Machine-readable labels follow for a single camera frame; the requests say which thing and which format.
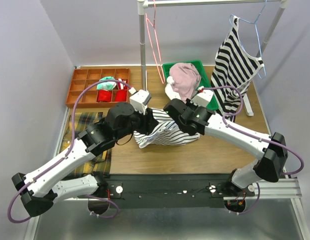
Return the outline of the thin-striped white tank top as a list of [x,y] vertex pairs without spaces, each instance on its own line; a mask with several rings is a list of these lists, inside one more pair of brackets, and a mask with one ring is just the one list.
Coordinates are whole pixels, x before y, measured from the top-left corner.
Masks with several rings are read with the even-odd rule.
[[200,134],[189,135],[181,131],[173,119],[162,109],[152,108],[153,117],[158,125],[149,135],[135,131],[134,139],[140,149],[148,145],[182,146],[197,141]]

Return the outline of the green plastic bin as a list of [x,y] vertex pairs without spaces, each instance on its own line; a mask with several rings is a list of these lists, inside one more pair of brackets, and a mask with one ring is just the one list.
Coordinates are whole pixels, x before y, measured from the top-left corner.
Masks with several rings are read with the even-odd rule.
[[[205,88],[211,87],[210,78],[208,77],[202,62],[199,59],[184,61],[184,63],[190,63],[190,64],[193,64],[195,66],[195,68],[197,69],[198,73],[201,76],[201,80],[199,83],[200,87],[205,87]],[[171,67],[175,64],[176,64],[176,62],[165,63],[162,65],[163,73],[164,73],[164,76],[166,79],[169,76]],[[211,101],[209,102],[209,104],[206,107],[210,110],[213,110],[213,111],[216,111],[218,109],[218,107],[219,107],[218,101],[217,101],[215,96],[212,97]]]

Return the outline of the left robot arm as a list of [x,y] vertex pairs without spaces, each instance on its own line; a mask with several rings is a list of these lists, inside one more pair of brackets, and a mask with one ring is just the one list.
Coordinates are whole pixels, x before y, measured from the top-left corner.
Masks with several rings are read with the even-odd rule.
[[102,197],[108,189],[103,174],[93,172],[81,178],[64,178],[81,164],[113,148],[118,140],[134,132],[149,135],[158,124],[150,108],[140,113],[127,102],[116,104],[100,121],[73,135],[70,146],[45,165],[32,173],[15,174],[12,182],[16,196],[20,197],[30,218],[45,213],[61,200]]

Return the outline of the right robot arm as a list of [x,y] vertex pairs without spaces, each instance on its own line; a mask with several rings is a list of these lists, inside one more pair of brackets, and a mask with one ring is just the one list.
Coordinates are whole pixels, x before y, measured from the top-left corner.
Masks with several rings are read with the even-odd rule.
[[227,141],[254,156],[250,164],[234,169],[220,191],[228,196],[236,196],[252,183],[260,180],[278,182],[288,158],[285,138],[280,133],[272,136],[252,131],[228,120],[204,107],[172,99],[163,108],[175,121],[179,129],[189,135],[199,133]]

